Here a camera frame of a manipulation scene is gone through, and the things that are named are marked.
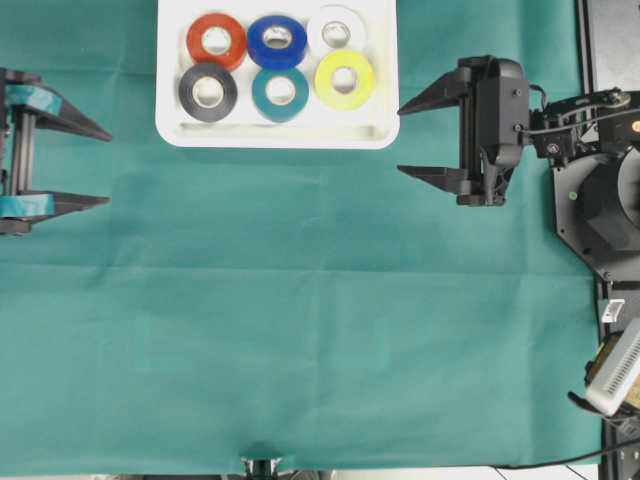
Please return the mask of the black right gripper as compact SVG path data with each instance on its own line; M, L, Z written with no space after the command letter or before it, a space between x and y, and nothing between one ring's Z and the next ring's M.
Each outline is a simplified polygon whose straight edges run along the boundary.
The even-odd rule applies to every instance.
M398 165L397 169L439 190L457 195L458 203L464 206L504 205L509 183L520 164L513 168L493 166L476 144L475 87L486 69L488 57L493 56L459 60L461 69L443 74L398 110L398 114L404 116L450 108L460 101L463 169L410 165ZM575 135L568 128L572 116L570 108L574 105L575 102L569 99L549 102L544 89L529 82L530 125L525 129L518 128L523 145L522 156L524 149L532 146L537 156L548 160L551 166L566 166L575 154Z

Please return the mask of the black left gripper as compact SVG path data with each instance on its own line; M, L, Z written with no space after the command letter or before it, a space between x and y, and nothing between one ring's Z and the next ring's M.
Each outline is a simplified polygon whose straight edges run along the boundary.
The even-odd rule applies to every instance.
M1 233L25 235L41 218L84 211L110 202L109 197L32 189L34 136L54 130L110 142L112 136L57 91L37 85L26 72L1 70L1 146L11 149L1 160Z

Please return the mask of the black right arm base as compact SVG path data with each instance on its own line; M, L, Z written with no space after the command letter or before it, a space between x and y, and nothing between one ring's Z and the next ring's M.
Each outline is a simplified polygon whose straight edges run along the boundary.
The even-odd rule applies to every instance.
M556 233L604 281L639 280L639 153L552 170Z

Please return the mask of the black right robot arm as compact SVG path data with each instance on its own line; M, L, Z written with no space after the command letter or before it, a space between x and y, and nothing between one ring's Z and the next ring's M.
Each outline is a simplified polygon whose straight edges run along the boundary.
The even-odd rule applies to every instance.
M451 107L459 110L458 167L398 169L455 195L460 206L503 205L528 146L560 169L589 156L622 158L639 147L638 92L612 88L551 102L509 59L462 58L398 113Z

